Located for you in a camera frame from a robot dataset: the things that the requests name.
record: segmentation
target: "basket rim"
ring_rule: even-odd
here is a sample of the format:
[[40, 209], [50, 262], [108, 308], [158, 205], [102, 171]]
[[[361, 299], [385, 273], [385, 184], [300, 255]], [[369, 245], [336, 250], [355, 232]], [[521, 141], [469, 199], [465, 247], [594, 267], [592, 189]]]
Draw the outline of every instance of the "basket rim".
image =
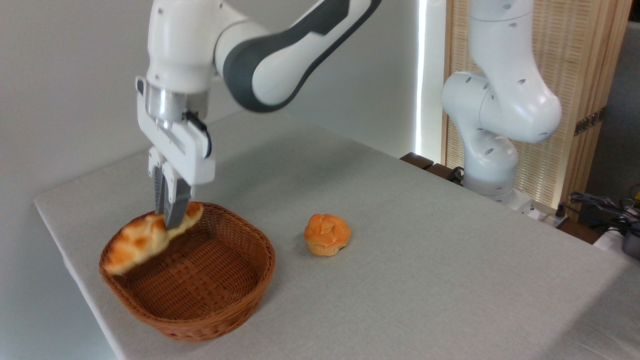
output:
[[211, 202], [199, 202], [199, 203], [203, 204], [205, 207], [213, 207], [213, 208], [216, 208], [218, 211], [221, 211], [222, 213], [224, 213], [226, 215], [230, 215], [232, 218], [234, 218], [234, 220], [237, 220], [238, 222], [240, 222], [241, 224], [243, 224], [244, 226], [249, 228], [249, 230], [251, 232], [255, 233], [258, 236], [258, 238], [260, 238], [261, 240], [264, 241], [264, 243], [266, 245], [265, 248], [266, 248], [269, 256], [268, 256], [266, 269], [265, 269], [264, 273], [262, 274], [262, 276], [260, 277], [260, 279], [258, 280], [258, 283], [256, 284], [256, 286], [249, 293], [247, 293], [241, 299], [229, 304], [228, 306], [224, 307], [221, 310], [212, 311], [210, 313], [207, 313], [206, 315], [199, 316], [199, 317], [196, 317], [196, 318], [177, 319], [176, 320], [176, 319], [161, 318], [161, 317], [158, 317], [158, 316], [155, 316], [155, 315], [149, 313], [149, 311], [147, 309], [145, 309], [138, 301], [136, 301], [135, 298], [131, 297], [131, 294], [128, 291], [125, 291], [122, 288], [122, 286], [120, 285], [120, 283], [115, 280], [115, 277], [119, 276], [119, 275], [111, 275], [111, 274], [107, 273], [106, 270], [104, 269], [104, 260], [105, 260], [105, 258], [107, 256], [107, 254], [109, 254], [109, 249], [110, 249], [111, 244], [114, 241], [114, 239], [119, 234], [121, 234], [122, 233], [122, 229], [124, 227], [126, 227], [127, 225], [129, 225], [130, 223], [132, 223], [132, 222], [134, 222], [136, 220], [139, 220], [141, 218], [144, 218], [144, 217], [146, 217], [146, 216], [148, 216], [148, 215], [150, 215], [150, 214], [155, 212], [155, 211], [149, 211], [148, 213], [142, 214], [142, 215], [132, 219], [130, 222], [128, 222], [122, 228], [120, 228], [120, 230], [118, 230], [118, 232], [113, 235], [113, 237], [109, 240], [109, 242], [107, 242], [107, 244], [105, 245], [105, 247], [102, 250], [102, 253], [100, 254], [99, 271], [100, 271], [100, 275], [102, 276], [102, 280], [107, 282], [108, 286], [110, 288], [116, 288], [118, 290], [118, 292], [120, 292], [120, 294], [126, 298], [126, 300], [130, 303], [130, 306], [128, 306], [127, 304], [123, 304], [123, 305], [125, 305], [125, 307], [129, 311], [134, 311], [134, 312], [138, 313], [140, 316], [145, 317], [147, 320], [151, 320], [153, 322], [158, 322], [158, 323], [167, 323], [167, 324], [176, 324], [176, 325], [188, 325], [188, 324], [193, 323], [195, 321], [203, 321], [203, 320], [208, 320], [210, 318], [216, 318], [216, 319], [218, 319], [218, 322], [222, 322], [222, 321], [224, 321], [224, 319], [226, 319], [226, 318], [238, 313], [238, 309], [244, 309], [244, 308], [250, 306], [253, 302], [255, 302], [256, 296], [254, 296], [254, 295], [256, 293], [264, 294], [264, 292], [266, 291], [266, 288], [268, 287], [269, 283], [271, 282], [271, 278], [273, 277], [273, 272], [274, 272], [274, 269], [275, 269], [275, 251], [273, 249], [273, 246], [272, 246], [271, 242], [269, 241], [269, 238], [267, 238], [267, 236], [262, 231], [257, 229], [255, 226], [251, 225], [249, 222], [247, 222], [245, 219], [243, 219], [239, 215], [235, 214], [233, 211], [231, 211], [231, 210], [229, 210], [227, 208], [224, 208], [223, 206], [220, 206], [220, 205], [217, 205], [217, 204], [213, 204]]

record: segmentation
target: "brown basket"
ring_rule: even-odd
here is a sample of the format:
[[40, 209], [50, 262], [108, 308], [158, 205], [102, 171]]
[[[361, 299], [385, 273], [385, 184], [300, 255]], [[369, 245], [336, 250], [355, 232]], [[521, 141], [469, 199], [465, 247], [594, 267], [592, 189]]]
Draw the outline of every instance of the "brown basket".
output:
[[100, 256], [102, 280], [136, 318], [176, 340], [211, 340], [238, 328], [258, 308], [275, 267], [269, 239], [215, 204], [205, 203], [198, 223], [163, 252], [109, 275], [103, 264], [117, 235]]

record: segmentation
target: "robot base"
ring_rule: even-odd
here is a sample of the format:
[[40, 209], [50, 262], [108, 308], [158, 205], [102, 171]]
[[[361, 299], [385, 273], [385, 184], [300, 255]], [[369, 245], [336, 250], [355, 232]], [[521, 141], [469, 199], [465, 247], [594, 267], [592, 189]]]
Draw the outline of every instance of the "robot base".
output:
[[531, 197], [517, 189], [512, 189], [510, 192], [504, 195], [486, 196], [486, 198], [491, 199], [495, 202], [499, 202], [507, 206], [508, 208], [511, 208], [529, 217], [537, 218], [540, 214], [532, 208]]

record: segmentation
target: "wooden block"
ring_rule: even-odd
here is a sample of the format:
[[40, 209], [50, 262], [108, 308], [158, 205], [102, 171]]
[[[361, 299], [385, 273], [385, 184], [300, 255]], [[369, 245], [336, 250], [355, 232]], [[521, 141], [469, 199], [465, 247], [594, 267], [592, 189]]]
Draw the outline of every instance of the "wooden block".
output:
[[402, 158], [400, 158], [400, 160], [404, 161], [405, 163], [409, 163], [413, 166], [419, 167], [423, 170], [426, 170], [431, 165], [433, 165], [433, 161], [427, 158], [423, 158], [418, 154], [414, 154], [413, 152], [410, 152], [407, 155], [404, 155]]
[[584, 226], [574, 221], [567, 221], [561, 227], [560, 230], [571, 236], [574, 236], [586, 243], [594, 244], [601, 237], [602, 232], [596, 231], [588, 226]]
[[428, 172], [433, 175], [440, 176], [442, 179], [451, 180], [453, 169], [450, 169], [442, 164], [435, 164], [427, 169]]

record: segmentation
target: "black cable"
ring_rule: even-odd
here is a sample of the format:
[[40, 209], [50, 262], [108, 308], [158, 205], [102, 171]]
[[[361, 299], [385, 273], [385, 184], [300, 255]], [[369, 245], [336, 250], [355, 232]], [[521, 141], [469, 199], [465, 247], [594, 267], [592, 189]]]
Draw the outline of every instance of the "black cable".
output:
[[449, 181], [457, 180], [459, 183], [462, 183], [462, 180], [465, 177], [464, 171], [465, 171], [465, 168], [463, 167], [454, 167], [453, 170], [451, 171], [451, 178], [449, 179]]
[[205, 155], [205, 159], [211, 155], [212, 145], [211, 145], [211, 135], [209, 135], [209, 130], [207, 130], [207, 126], [203, 123], [199, 118], [197, 113], [193, 113], [190, 110], [185, 111], [182, 116], [185, 120], [190, 121], [193, 125], [196, 126], [198, 130], [205, 133], [207, 135], [207, 154]]
[[[609, 225], [610, 227], [615, 227], [617, 229], [621, 229], [621, 230], [624, 230], [624, 231], [636, 231], [637, 230], [637, 227], [626, 226], [626, 224], [627, 224], [626, 222], [624, 224], [622, 224], [622, 223], [619, 223], [619, 222], [611, 222], [611, 221], [608, 221], [608, 220], [603, 220], [601, 218], [592, 217], [591, 215], [586, 214], [586, 213], [584, 213], [584, 212], [582, 212], [580, 210], [573, 209], [573, 208], [567, 206], [566, 204], [563, 204], [563, 205], [564, 205], [565, 209], [569, 209], [569, 210], [577, 213], [578, 215], [584, 216], [584, 217], [586, 217], [588, 219], [591, 219], [591, 220], [593, 220], [595, 222], [601, 222], [603, 224]], [[636, 223], [638, 221], [640, 221], [640, 220], [635, 220], [635, 221], [631, 222], [631, 224]]]

